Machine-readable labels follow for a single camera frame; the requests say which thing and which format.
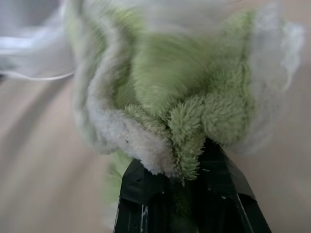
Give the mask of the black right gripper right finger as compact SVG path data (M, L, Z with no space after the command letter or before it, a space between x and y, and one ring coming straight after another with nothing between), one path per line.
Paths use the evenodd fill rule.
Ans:
M191 182L193 212L200 233L269 233L256 200L238 192L225 152L205 142L196 180Z

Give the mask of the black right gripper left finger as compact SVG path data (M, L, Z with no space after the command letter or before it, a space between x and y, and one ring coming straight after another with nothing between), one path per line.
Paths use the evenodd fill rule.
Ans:
M175 178L154 175L134 159L125 171L114 226L115 233L173 233Z

